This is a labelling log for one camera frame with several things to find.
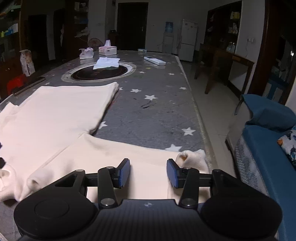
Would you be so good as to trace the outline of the cream sweatshirt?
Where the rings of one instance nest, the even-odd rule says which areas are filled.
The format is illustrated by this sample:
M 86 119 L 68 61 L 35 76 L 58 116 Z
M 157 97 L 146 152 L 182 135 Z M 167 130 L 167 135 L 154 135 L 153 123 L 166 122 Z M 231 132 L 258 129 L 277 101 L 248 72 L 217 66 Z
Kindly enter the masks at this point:
M 96 173 L 130 159 L 127 188 L 119 199 L 175 199 L 180 191 L 167 176 L 172 158 L 180 167 L 208 173 L 205 152 L 159 150 L 96 138 L 118 84 L 40 87 L 22 104 L 1 111 L 1 201 L 22 201 L 72 171 Z

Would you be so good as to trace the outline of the blue sofa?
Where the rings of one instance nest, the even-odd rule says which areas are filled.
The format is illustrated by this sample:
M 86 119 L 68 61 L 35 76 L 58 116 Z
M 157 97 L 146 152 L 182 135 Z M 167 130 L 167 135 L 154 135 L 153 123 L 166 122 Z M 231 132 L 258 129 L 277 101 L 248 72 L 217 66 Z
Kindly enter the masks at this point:
M 295 113 L 278 102 L 244 94 L 228 133 L 241 180 L 282 210 L 278 240 L 295 240 Z

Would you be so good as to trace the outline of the black induction cooktop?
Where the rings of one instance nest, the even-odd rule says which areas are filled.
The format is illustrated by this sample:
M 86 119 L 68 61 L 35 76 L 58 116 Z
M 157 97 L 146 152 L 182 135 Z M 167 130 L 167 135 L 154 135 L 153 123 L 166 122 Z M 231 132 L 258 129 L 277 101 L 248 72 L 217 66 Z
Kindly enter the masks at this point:
M 136 65 L 130 62 L 119 62 L 119 67 L 108 67 L 93 69 L 95 62 L 80 65 L 67 71 L 62 75 L 61 80 L 69 83 L 97 83 L 108 80 L 115 80 L 132 75 L 137 69 Z

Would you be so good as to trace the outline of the white cloth on cooktop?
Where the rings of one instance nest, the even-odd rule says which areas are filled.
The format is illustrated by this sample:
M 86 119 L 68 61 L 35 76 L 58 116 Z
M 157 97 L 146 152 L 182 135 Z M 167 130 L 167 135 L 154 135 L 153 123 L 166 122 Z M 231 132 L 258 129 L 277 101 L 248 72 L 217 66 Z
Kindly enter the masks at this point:
M 95 65 L 93 66 L 93 70 L 96 69 L 103 69 L 109 67 L 119 67 L 119 60 L 120 58 L 108 58 L 108 57 L 100 57 Z

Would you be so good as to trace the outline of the dark wooden side table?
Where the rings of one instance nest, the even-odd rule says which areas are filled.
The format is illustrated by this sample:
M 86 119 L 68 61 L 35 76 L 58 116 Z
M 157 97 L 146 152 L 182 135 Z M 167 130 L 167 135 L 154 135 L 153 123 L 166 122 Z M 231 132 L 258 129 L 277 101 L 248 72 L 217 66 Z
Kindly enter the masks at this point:
M 202 72 L 208 75 L 205 94 L 210 92 L 216 82 L 221 82 L 227 86 L 237 97 L 245 93 L 254 62 L 225 50 L 211 48 L 205 44 L 200 45 L 199 60 L 194 79 L 197 79 Z M 229 80 L 233 63 L 246 67 L 246 76 L 241 90 Z

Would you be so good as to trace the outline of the white remote control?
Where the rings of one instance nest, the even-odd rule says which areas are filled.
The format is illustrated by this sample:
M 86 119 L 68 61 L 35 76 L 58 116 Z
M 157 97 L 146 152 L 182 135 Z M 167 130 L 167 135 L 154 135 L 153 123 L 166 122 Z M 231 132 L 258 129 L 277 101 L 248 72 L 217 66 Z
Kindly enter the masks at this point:
M 153 63 L 154 65 L 158 65 L 158 66 L 165 66 L 166 65 L 165 61 L 154 58 L 154 57 L 145 56 L 144 60 L 146 60 L 150 63 Z

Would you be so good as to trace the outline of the dark flat phone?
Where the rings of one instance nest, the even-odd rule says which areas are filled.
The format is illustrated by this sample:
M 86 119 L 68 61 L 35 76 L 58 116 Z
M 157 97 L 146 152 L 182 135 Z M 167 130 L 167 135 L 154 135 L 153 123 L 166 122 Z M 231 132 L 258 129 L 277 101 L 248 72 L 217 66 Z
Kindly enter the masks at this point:
M 24 92 L 25 90 L 43 82 L 46 78 L 43 77 L 43 76 L 40 76 L 38 77 L 37 79 L 35 80 L 31 80 L 29 81 L 28 83 L 26 83 L 25 85 L 21 86 L 21 87 L 17 87 L 15 89 L 12 90 L 12 95 L 13 96 L 17 96 L 19 95 L 20 93 Z

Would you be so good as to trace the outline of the small pink tissue pack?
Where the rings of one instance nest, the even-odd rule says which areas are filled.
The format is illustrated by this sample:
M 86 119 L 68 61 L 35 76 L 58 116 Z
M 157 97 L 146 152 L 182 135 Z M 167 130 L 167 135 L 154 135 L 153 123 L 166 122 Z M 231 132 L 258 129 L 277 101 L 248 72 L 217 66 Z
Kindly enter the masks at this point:
M 86 49 L 80 49 L 81 53 L 79 55 L 80 60 L 85 60 L 85 59 L 92 59 L 94 56 L 94 50 L 93 48 L 86 48 Z

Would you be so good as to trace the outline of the pink tissue box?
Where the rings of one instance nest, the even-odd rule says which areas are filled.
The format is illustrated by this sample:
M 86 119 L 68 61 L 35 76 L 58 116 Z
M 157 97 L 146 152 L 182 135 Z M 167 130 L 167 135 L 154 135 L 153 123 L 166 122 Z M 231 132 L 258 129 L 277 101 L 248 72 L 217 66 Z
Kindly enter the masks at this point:
M 99 54 L 103 56 L 111 56 L 117 54 L 117 47 L 111 45 L 110 40 L 106 40 L 105 45 L 99 47 Z

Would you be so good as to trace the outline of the red plastic stool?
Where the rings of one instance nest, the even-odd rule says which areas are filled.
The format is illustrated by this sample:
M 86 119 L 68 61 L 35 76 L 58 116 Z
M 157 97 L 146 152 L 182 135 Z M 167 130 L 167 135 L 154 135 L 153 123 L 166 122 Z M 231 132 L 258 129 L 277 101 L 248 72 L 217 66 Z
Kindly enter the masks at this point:
M 27 82 L 27 77 L 25 74 L 21 74 L 9 80 L 8 83 L 6 84 L 6 89 L 8 94 L 11 94 L 14 89 L 24 86 L 26 82 Z

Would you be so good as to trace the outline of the water dispenser with blue bottle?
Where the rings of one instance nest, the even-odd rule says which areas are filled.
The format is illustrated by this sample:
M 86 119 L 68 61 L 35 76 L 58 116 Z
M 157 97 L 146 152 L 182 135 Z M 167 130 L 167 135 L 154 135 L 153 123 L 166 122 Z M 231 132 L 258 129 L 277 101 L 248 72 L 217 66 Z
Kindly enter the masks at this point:
M 173 34 L 174 24 L 173 22 L 166 22 L 165 31 L 163 34 L 163 44 L 162 44 L 162 52 L 167 54 L 172 54 L 173 50 Z

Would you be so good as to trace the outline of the printed paper bag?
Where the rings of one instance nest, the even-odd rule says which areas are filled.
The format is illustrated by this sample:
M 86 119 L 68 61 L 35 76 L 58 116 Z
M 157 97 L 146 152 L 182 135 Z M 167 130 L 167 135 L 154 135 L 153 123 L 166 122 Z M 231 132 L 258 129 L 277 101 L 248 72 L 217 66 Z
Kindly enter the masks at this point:
M 20 51 L 20 62 L 22 66 L 22 71 L 27 77 L 35 73 L 35 67 L 32 60 L 32 53 L 30 50 Z

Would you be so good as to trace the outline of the white refrigerator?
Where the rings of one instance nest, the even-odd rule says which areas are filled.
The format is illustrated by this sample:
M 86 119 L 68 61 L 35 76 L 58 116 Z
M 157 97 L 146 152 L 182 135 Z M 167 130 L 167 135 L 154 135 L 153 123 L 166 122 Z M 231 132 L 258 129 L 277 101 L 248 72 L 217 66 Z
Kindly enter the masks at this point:
M 188 62 L 193 61 L 197 33 L 197 23 L 185 19 L 182 20 L 177 47 L 178 57 L 180 60 Z

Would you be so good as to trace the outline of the dark door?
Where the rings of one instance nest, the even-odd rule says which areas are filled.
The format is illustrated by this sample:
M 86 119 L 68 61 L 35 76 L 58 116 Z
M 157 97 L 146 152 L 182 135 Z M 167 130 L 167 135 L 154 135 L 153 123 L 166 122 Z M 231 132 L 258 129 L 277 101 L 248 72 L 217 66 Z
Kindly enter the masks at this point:
M 148 2 L 118 3 L 117 48 L 132 50 L 145 48 Z

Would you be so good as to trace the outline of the wooden shelf cabinet left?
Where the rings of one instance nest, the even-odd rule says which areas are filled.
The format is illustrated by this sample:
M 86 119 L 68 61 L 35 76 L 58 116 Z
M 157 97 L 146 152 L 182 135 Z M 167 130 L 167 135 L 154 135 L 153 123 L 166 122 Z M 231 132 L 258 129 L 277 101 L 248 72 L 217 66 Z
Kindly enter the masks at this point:
M 1 74 L 6 79 L 22 73 L 21 7 L 22 1 L 1 1 Z

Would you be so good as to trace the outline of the dark wall shelf right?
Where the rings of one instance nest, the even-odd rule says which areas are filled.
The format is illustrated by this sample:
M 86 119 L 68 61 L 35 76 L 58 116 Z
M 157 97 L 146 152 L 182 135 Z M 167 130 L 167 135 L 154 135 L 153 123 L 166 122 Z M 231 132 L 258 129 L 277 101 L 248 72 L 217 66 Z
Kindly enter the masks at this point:
M 234 53 L 241 22 L 242 1 L 211 9 L 207 14 L 204 45 Z

